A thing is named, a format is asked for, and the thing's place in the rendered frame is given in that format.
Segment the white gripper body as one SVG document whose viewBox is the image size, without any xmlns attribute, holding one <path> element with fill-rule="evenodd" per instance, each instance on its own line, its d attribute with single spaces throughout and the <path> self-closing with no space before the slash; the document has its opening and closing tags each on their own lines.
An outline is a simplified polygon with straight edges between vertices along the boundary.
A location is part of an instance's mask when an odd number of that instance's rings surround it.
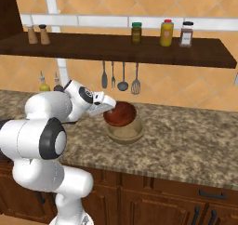
<svg viewBox="0 0 238 225">
<path fill-rule="evenodd" d="M 116 100 L 108 95 L 96 96 L 93 99 L 93 104 L 86 111 L 89 115 L 95 116 L 99 113 L 105 113 L 114 109 L 116 106 Z"/>
</svg>

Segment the reddish-brown wooden bowl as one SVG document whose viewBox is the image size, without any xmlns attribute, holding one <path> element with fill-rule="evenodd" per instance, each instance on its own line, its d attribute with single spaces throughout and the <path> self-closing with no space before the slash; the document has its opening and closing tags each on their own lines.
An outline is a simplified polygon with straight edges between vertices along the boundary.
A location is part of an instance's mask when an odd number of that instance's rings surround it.
<svg viewBox="0 0 238 225">
<path fill-rule="evenodd" d="M 135 106 L 125 101 L 117 101 L 111 112 L 103 114 L 104 120 L 111 126 L 127 126 L 134 121 L 136 116 Z"/>
</svg>

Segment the tan wooden bowl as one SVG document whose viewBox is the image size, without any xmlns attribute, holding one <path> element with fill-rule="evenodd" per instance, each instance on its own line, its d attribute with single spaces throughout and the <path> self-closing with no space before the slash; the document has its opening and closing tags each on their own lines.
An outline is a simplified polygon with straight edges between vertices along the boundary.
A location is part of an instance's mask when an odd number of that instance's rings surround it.
<svg viewBox="0 0 238 225">
<path fill-rule="evenodd" d="M 126 126 L 111 126 L 105 124 L 105 133 L 116 143 L 128 145 L 140 140 L 145 133 L 145 125 L 137 116 L 132 123 Z"/>
</svg>

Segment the grey hanging spoon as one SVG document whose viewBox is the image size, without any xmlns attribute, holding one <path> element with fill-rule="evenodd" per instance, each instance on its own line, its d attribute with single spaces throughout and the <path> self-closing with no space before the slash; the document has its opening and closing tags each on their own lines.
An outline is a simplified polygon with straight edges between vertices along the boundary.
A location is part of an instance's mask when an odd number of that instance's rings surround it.
<svg viewBox="0 0 238 225">
<path fill-rule="evenodd" d="M 101 86 L 102 88 L 107 88 L 108 77 L 106 73 L 105 60 L 102 62 L 102 76 L 101 76 Z"/>
</svg>

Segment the grey hanging ladle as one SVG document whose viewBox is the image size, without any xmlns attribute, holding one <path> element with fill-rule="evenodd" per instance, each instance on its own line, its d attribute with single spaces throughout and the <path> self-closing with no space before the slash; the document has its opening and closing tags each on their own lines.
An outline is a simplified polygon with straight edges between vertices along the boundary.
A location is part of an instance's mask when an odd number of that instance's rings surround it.
<svg viewBox="0 0 238 225">
<path fill-rule="evenodd" d="M 123 62 L 123 81 L 117 84 L 117 88 L 120 91 L 126 91 L 128 89 L 128 83 L 125 80 L 125 67 L 126 67 L 126 63 Z"/>
</svg>

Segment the grey hanging slotted spatula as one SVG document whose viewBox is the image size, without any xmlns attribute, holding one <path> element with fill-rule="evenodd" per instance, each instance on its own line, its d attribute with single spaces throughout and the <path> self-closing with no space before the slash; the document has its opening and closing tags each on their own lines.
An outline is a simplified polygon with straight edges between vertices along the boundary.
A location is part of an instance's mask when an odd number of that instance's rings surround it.
<svg viewBox="0 0 238 225">
<path fill-rule="evenodd" d="M 138 79 L 138 72 L 139 72 L 139 64 L 136 63 L 136 78 L 131 85 L 131 93 L 133 95 L 138 95 L 140 92 L 140 81 Z"/>
</svg>

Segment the dark oil bottle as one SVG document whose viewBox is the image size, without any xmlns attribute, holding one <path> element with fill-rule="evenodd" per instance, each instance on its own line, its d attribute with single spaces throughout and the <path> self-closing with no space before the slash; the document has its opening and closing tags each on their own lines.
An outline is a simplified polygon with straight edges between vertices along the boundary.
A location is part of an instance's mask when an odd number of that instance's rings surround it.
<svg viewBox="0 0 238 225">
<path fill-rule="evenodd" d="M 57 76 L 57 73 L 55 73 L 55 86 L 54 86 L 54 91 L 60 91 L 60 92 L 63 92 L 63 87 L 62 85 L 60 84 L 60 80 Z"/>
</svg>

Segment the yellow oil bottle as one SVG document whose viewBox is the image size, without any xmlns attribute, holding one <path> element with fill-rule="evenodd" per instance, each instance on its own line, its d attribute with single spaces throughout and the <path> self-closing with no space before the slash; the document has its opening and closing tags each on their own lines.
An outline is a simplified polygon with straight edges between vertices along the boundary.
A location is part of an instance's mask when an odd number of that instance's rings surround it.
<svg viewBox="0 0 238 225">
<path fill-rule="evenodd" d="M 41 85 L 39 86 L 40 91 L 49 91 L 50 87 L 46 83 L 45 77 L 43 76 L 43 73 L 40 73 L 40 80 L 41 80 Z"/>
</svg>

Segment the green jar with green lid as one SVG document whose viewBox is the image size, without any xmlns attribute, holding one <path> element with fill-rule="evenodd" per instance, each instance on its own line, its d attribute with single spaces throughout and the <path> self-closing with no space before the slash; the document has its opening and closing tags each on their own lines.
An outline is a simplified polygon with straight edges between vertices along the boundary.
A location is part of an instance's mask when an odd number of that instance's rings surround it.
<svg viewBox="0 0 238 225">
<path fill-rule="evenodd" d="M 141 43 L 142 23 L 133 22 L 131 29 L 131 39 L 133 45 L 139 45 Z"/>
</svg>

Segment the wooden shaker with black cap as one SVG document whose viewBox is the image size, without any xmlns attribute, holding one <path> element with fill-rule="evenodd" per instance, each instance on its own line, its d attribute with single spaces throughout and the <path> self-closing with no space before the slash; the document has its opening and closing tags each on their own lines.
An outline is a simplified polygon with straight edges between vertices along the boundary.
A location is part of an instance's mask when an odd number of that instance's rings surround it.
<svg viewBox="0 0 238 225">
<path fill-rule="evenodd" d="M 50 44 L 50 40 L 49 40 L 47 31 L 46 31 L 45 24 L 40 24 L 39 28 L 40 28 L 41 44 L 42 45 L 49 45 Z"/>
</svg>

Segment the yellow bottle with red cap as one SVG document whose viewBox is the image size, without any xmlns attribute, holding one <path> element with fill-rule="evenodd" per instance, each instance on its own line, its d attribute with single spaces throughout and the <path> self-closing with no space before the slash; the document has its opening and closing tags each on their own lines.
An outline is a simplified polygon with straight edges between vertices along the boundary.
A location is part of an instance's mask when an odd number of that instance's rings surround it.
<svg viewBox="0 0 238 225">
<path fill-rule="evenodd" d="M 174 23 L 171 19 L 166 19 L 161 24 L 160 45 L 170 46 L 172 43 Z"/>
</svg>

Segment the wooden cupboard door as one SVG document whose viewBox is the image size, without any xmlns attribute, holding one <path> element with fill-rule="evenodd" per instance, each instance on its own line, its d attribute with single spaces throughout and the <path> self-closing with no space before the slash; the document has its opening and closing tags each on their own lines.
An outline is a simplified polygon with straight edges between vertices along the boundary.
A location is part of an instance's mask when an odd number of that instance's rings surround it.
<svg viewBox="0 0 238 225">
<path fill-rule="evenodd" d="M 210 204 L 202 225 L 208 225 L 212 210 L 217 210 L 214 225 L 238 225 L 238 206 Z"/>
<path fill-rule="evenodd" d="M 194 208 L 205 203 L 172 195 L 121 191 L 121 225 L 192 225 Z"/>
<path fill-rule="evenodd" d="M 95 225 L 120 225 L 118 197 L 117 188 L 95 185 L 82 204 Z"/>
<path fill-rule="evenodd" d="M 8 216 L 49 224 L 56 216 L 53 194 L 30 191 L 12 176 L 11 163 L 0 163 L 0 209 Z"/>
</svg>

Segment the wooden shaker with white cap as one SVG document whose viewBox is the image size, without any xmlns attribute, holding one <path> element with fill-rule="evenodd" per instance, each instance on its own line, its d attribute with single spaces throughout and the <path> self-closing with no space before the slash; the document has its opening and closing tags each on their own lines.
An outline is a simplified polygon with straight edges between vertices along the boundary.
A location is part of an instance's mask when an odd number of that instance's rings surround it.
<svg viewBox="0 0 238 225">
<path fill-rule="evenodd" d="M 36 34 L 34 32 L 33 26 L 32 25 L 27 25 L 27 29 L 28 29 L 28 40 L 30 44 L 37 44 L 38 40 L 36 37 Z"/>
</svg>

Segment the brown spice jar, black lid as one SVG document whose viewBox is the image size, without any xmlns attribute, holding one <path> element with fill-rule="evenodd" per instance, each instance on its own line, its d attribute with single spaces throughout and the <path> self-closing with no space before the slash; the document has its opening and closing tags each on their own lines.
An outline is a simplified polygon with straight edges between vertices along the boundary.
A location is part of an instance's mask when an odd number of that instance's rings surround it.
<svg viewBox="0 0 238 225">
<path fill-rule="evenodd" d="M 192 44 L 192 34 L 193 34 L 193 22 L 184 21 L 182 23 L 182 28 L 180 32 L 180 46 L 191 46 Z"/>
</svg>

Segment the wooden drawer front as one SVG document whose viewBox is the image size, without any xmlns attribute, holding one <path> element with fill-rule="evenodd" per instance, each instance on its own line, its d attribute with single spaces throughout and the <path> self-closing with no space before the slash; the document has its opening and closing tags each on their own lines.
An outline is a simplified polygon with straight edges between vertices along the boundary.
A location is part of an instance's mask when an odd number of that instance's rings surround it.
<svg viewBox="0 0 238 225">
<path fill-rule="evenodd" d="M 238 191 L 227 190 L 223 188 L 215 188 L 204 185 L 196 185 L 191 183 L 172 181 L 167 179 L 155 179 L 153 188 L 158 192 L 169 193 L 178 196 L 190 197 L 193 199 L 201 199 L 215 201 L 218 203 L 226 203 L 230 205 L 238 205 Z M 201 196 L 199 190 L 202 189 L 206 194 L 226 195 L 225 199 Z"/>
</svg>

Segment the dark wooden wall shelf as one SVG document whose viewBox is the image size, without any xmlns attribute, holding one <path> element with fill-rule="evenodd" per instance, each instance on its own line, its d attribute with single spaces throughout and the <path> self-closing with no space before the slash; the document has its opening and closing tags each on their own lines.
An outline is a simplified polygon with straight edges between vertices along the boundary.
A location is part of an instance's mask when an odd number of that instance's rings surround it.
<svg viewBox="0 0 238 225">
<path fill-rule="evenodd" d="M 190 47 L 181 47 L 175 37 L 170 46 L 161 46 L 156 36 L 144 36 L 139 45 L 128 35 L 51 33 L 50 43 L 31 45 L 27 33 L 0 41 L 0 54 L 45 58 L 106 60 L 234 69 L 236 59 L 219 39 L 194 38 Z"/>
</svg>

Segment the dark wooden wall cabinet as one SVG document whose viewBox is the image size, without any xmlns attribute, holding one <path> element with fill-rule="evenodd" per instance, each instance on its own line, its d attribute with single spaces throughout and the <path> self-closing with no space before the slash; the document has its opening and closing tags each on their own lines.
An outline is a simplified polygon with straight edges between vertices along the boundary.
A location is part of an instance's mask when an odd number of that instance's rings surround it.
<svg viewBox="0 0 238 225">
<path fill-rule="evenodd" d="M 23 31 L 16 0 L 0 0 L 0 41 Z"/>
</svg>

